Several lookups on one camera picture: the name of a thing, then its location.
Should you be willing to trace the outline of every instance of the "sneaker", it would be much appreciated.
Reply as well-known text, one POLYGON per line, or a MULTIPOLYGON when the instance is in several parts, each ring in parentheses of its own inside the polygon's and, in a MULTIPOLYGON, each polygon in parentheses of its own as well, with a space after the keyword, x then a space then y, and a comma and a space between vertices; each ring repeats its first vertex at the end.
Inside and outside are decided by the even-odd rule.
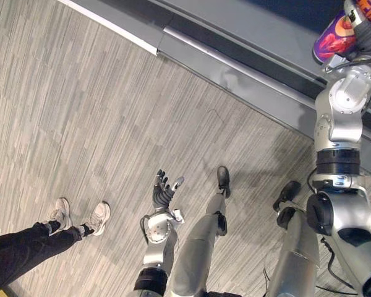
POLYGON ((93 230, 93 235, 99 236, 103 234, 104 229, 106 228, 106 222, 110 217, 110 206, 106 202, 100 202, 93 212, 89 219, 85 222, 85 225, 93 230))
POLYGON ((62 197, 56 199, 55 209, 52 211, 49 220, 57 221, 61 224, 56 232, 69 229, 73 226, 72 219, 70 218, 70 204, 66 198, 62 197))

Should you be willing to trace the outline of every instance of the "person's leg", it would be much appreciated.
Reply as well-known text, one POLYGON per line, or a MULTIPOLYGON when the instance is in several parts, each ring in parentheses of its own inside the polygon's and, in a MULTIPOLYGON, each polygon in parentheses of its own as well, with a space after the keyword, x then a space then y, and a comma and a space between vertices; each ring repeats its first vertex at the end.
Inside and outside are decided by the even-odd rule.
POLYGON ((42 236, 0 251, 0 288, 8 285, 44 260, 69 249, 90 234, 100 235, 110 216, 107 203, 101 202, 90 218, 79 227, 71 227, 52 236, 42 236))
POLYGON ((41 236, 0 250, 0 288, 19 278, 44 260, 69 249, 81 240, 76 227, 52 236, 41 236))
POLYGON ((24 240, 32 240, 40 236, 49 236, 55 231, 67 229, 72 226, 70 219, 70 205, 66 198, 56 201, 55 209, 50 220, 45 223, 35 223, 33 227, 24 229, 17 233, 9 233, 0 236, 0 250, 11 245, 19 244, 24 240))

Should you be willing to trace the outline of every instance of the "black wire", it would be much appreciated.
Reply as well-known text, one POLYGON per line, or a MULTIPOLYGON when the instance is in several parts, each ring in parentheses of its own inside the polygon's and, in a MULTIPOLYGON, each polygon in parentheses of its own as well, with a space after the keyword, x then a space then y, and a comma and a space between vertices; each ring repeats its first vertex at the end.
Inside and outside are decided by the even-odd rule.
POLYGON ((308 187, 309 187, 309 189, 314 193, 314 194, 316 194, 316 190, 311 186, 311 184, 310 184, 310 177, 316 172, 316 170, 317 170, 317 167, 315 168, 315 169, 313 169, 310 173, 309 173, 309 175, 308 175, 308 177, 307 177, 307 184, 308 184, 308 187))
POLYGON ((264 294, 264 297, 267 295, 268 293, 268 281, 267 281, 267 275, 264 273, 264 279, 265 279, 265 294, 264 294))
POLYGON ((319 289, 322 289, 322 290, 325 290, 325 291, 328 291, 328 292, 331 292, 331 293, 335 293, 335 294, 353 295, 353 296, 358 295, 357 293, 348 293, 348 292, 336 291, 336 290, 332 290, 332 289, 329 289, 329 288, 324 288, 324 287, 318 286, 318 285, 316 285, 316 288, 319 288, 319 289))
POLYGON ((363 64, 371 64, 371 59, 365 59, 365 60, 358 60, 358 61, 352 61, 352 62, 347 62, 340 64, 338 66, 335 66, 333 68, 330 68, 328 72, 333 72, 338 69, 342 69, 344 67, 350 67, 350 66, 356 66, 356 65, 363 65, 363 64))
POLYGON ((143 236, 144 236, 144 239, 146 241, 146 243, 148 244, 148 238, 147 238, 147 234, 146 234, 146 230, 144 228, 144 220, 146 218, 150 218, 148 215, 145 215, 144 217, 142 217, 139 221, 139 225, 140 225, 140 229, 142 230, 142 233, 143 233, 143 236))
POLYGON ((322 240, 320 240, 320 242, 322 242, 326 246, 326 248, 328 249, 328 251, 331 253, 331 257, 330 257, 330 260, 328 261, 328 265, 327 265, 328 272, 337 281, 343 283, 344 285, 346 285, 350 289, 354 289, 353 286, 350 283, 344 281, 342 278, 340 278, 339 276, 337 276, 337 274, 335 274, 334 271, 332 271, 331 266, 333 265, 333 262, 334 262, 334 259, 335 259, 335 253, 334 253, 333 249, 331 248, 331 246, 328 244, 328 242, 326 241, 326 239, 324 237, 322 238, 322 240))
MULTIPOLYGON (((263 274, 264 274, 264 278, 265 278, 265 294, 263 295, 263 297, 265 297, 268 293, 268 284, 267 284, 267 279, 268 281, 270 282, 270 277, 268 276, 267 274, 267 270, 266 268, 264 267, 264 269, 262 270, 263 274)), ((332 290, 332 289, 329 289, 329 288, 325 288, 323 286, 318 286, 316 285, 316 288, 319 288, 319 289, 322 289, 322 290, 325 290, 325 291, 328 291, 328 292, 331 292, 331 293, 335 293, 335 294, 343 294, 343 295, 353 295, 353 296, 357 296, 357 293, 348 293, 348 292, 342 292, 342 291, 336 291, 336 290, 332 290)))

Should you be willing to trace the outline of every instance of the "black pants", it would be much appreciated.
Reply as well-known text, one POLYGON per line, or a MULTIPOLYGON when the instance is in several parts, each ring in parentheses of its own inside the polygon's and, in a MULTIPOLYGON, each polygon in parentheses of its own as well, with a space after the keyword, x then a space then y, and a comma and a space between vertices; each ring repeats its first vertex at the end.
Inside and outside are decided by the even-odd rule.
POLYGON ((48 236, 44 224, 0 236, 0 288, 81 240, 76 227, 48 236))

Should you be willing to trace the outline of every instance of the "ankle sock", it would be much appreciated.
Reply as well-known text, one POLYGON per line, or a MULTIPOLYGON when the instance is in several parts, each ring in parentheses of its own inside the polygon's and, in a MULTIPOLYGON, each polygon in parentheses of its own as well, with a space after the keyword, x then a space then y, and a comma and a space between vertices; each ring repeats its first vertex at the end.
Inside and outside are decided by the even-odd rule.
POLYGON ((87 237, 88 235, 95 232, 94 229, 89 229, 89 227, 86 224, 82 224, 80 227, 79 227, 79 231, 80 231, 81 237, 87 237))
POLYGON ((61 227, 61 224, 58 221, 49 221, 48 224, 51 226, 51 233, 54 233, 61 227))
POLYGON ((58 221, 49 221, 48 223, 45 221, 43 224, 48 230, 48 236, 61 227, 61 224, 58 221))

